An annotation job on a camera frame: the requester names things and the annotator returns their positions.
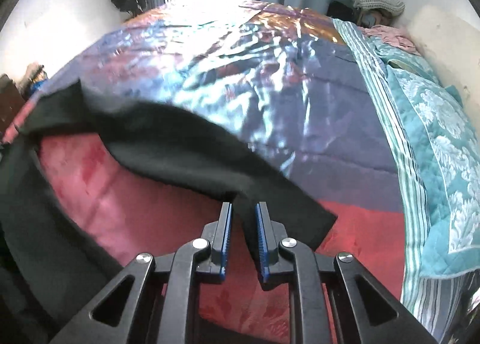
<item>green and white striped border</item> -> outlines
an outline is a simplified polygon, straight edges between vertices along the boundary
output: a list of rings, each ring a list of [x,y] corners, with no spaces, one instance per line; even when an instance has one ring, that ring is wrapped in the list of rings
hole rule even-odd
[[[386,73],[351,22],[334,19],[335,28],[350,47],[365,80],[398,169],[405,215],[405,270],[401,302],[420,321],[435,309],[431,284],[420,278],[423,245],[428,235],[428,199],[412,148],[390,96]],[[422,321],[424,326],[433,321]]]

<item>bed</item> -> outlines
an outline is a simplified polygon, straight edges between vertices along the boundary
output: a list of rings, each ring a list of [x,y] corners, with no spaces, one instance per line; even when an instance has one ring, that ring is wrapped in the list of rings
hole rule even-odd
[[[460,94],[443,88],[424,58],[309,9],[175,1],[74,58],[23,108],[6,141],[13,147],[17,131],[28,136],[21,126],[25,118],[35,124],[35,105],[73,84],[86,104],[92,94],[107,94],[173,106],[235,136],[337,216],[317,251],[353,253],[439,342],[471,306],[480,266],[479,147]],[[76,106],[54,111],[69,114],[70,107]],[[102,258],[89,261],[102,272],[91,274],[92,294],[118,269],[115,263],[124,266],[144,251],[173,252],[215,221],[221,202],[207,187],[193,191],[168,175],[152,180],[148,172],[132,172],[135,167],[105,145],[105,132],[56,128],[37,131],[32,156],[48,182],[49,202],[70,224],[50,232],[89,253],[102,251]],[[15,165],[12,157],[6,153],[0,168]],[[18,194],[29,183],[25,172],[3,181],[2,193]],[[41,240],[25,242],[35,223],[10,215],[11,208],[11,202],[3,205],[0,222],[33,294],[71,278],[65,253],[56,258],[65,265],[35,283],[31,266],[52,251]],[[202,288],[201,316],[287,343],[287,289],[262,291],[240,223],[234,224],[228,270],[223,286]],[[56,326],[89,300],[69,295],[78,280],[66,282],[53,304],[42,305]]]

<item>floral pillowcase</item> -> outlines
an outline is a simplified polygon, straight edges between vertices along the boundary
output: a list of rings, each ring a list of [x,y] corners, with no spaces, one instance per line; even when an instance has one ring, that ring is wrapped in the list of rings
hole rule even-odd
[[[480,151],[461,105],[439,84],[387,66],[393,101],[429,200],[421,274],[453,277],[480,267]]]

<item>bed sheet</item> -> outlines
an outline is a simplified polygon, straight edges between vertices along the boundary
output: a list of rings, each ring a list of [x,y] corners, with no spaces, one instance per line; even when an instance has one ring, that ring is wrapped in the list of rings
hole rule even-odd
[[[338,220],[318,251],[352,252],[435,333],[426,292],[438,289],[426,284],[421,293],[415,275],[404,277],[404,271],[415,273],[406,267],[415,259],[408,255],[411,235],[405,233],[415,207],[402,189],[415,175],[398,158],[408,150],[392,144],[386,125],[393,117],[382,114],[388,108],[375,92],[385,66],[373,52],[367,62],[364,56],[368,45],[352,24],[333,23],[308,9],[255,1],[171,3],[77,56],[15,124],[39,96],[79,77],[95,91],[199,114],[237,135],[334,212]],[[12,129],[8,136],[13,138]],[[97,135],[45,138],[40,161],[67,215],[123,265],[139,252],[176,250],[214,221],[220,207],[196,192],[131,174]],[[230,256],[225,284],[202,288],[201,315],[286,343],[287,289],[261,290],[238,224]],[[453,291],[464,282],[440,286]]]

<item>white floral pattern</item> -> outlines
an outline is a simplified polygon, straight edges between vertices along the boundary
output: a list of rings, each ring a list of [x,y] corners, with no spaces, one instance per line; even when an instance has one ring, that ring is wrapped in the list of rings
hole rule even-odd
[[[448,252],[480,247],[480,151],[474,129],[447,91],[413,73],[394,71],[427,130],[442,174],[450,221]]]

